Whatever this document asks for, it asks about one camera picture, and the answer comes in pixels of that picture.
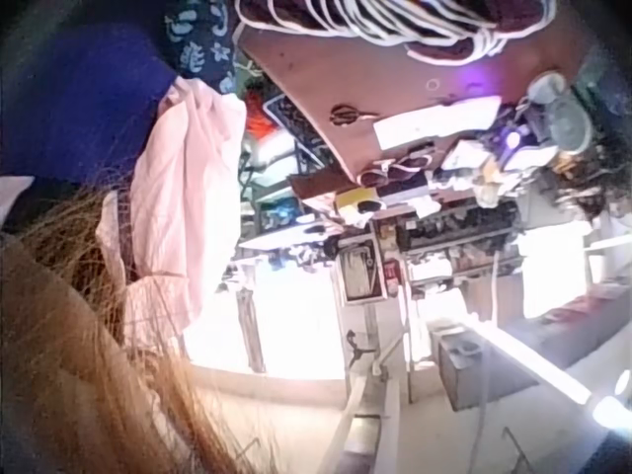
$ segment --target purple light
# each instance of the purple light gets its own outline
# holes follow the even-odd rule
[[[510,148],[510,150],[515,150],[520,145],[521,136],[517,131],[512,131],[507,138],[505,139],[505,143]]]

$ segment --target pink shirt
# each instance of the pink shirt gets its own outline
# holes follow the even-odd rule
[[[179,334],[215,293],[239,239],[237,181],[246,107],[198,79],[178,78],[138,158],[131,184],[133,256],[139,280],[124,287],[116,196],[97,229],[104,257],[124,288],[125,333],[151,344],[159,324]]]

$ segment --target fluorescent light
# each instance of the fluorescent light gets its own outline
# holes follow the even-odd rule
[[[619,379],[616,381],[614,394],[622,395],[625,389],[628,387],[628,383],[630,383],[630,370],[624,370],[623,373],[619,376]]]
[[[549,383],[578,405],[586,405],[591,398],[590,390],[564,370],[548,361],[532,348],[489,322],[481,323],[466,318],[465,324],[476,331],[520,365]]]
[[[304,214],[296,217],[296,222],[299,224],[311,224],[312,222],[316,222],[315,214]]]
[[[507,135],[505,142],[510,150],[515,150],[520,145],[521,139],[522,137],[517,131],[512,131],[509,135]]]
[[[592,417],[610,430],[632,430],[632,412],[614,397],[605,397],[597,403]]]
[[[611,239],[599,240],[594,242],[589,247],[586,247],[587,252],[594,250],[609,249],[611,247],[618,247],[619,245],[626,245],[632,243],[632,234],[619,235],[618,237],[612,237]]]

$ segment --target blue fabric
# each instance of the blue fabric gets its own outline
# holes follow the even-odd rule
[[[169,64],[221,94],[235,92],[237,14],[230,0],[168,0],[164,20]]]
[[[6,104],[0,174],[96,186],[128,177],[175,79],[132,25],[57,34]]]

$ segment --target white fan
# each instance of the white fan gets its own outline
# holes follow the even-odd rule
[[[544,107],[551,137],[571,155],[584,152],[593,139],[591,118],[568,91],[566,79],[558,72],[546,72],[531,82],[527,97]]]

